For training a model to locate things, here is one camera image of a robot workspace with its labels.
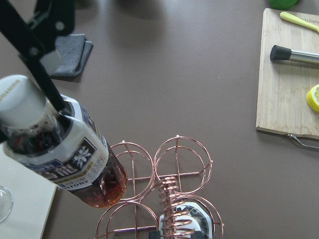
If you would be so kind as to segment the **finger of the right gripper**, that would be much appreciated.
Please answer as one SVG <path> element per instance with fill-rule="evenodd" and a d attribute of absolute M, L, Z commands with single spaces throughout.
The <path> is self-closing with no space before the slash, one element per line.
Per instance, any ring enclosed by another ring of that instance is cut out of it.
<path fill-rule="evenodd" d="M 65 103 L 59 91 L 40 62 L 45 49 L 7 0 L 0 2 L 0 32 L 18 51 L 19 57 L 54 108 L 57 111 L 64 109 Z"/>

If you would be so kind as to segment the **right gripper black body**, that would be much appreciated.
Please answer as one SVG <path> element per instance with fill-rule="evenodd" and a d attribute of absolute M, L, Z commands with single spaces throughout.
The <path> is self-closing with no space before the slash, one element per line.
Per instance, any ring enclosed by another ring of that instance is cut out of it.
<path fill-rule="evenodd" d="M 44 55 L 47 55 L 55 50 L 57 37 L 74 30 L 75 1 L 38 0 L 33 17 L 25 23 L 45 49 Z"/>

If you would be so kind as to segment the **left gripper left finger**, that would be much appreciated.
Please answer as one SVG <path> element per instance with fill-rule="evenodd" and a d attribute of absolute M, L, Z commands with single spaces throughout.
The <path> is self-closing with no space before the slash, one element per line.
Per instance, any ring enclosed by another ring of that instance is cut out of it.
<path fill-rule="evenodd" d="M 149 232 L 148 239 L 161 239 L 160 231 L 151 231 L 151 232 Z"/>

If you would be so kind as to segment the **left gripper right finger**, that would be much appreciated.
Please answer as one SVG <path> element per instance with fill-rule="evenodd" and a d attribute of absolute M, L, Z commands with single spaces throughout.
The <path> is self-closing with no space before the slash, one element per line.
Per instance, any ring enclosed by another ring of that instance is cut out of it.
<path fill-rule="evenodd" d="M 191 234 L 191 239 L 204 239 L 204 235 L 201 231 L 195 231 Z"/>

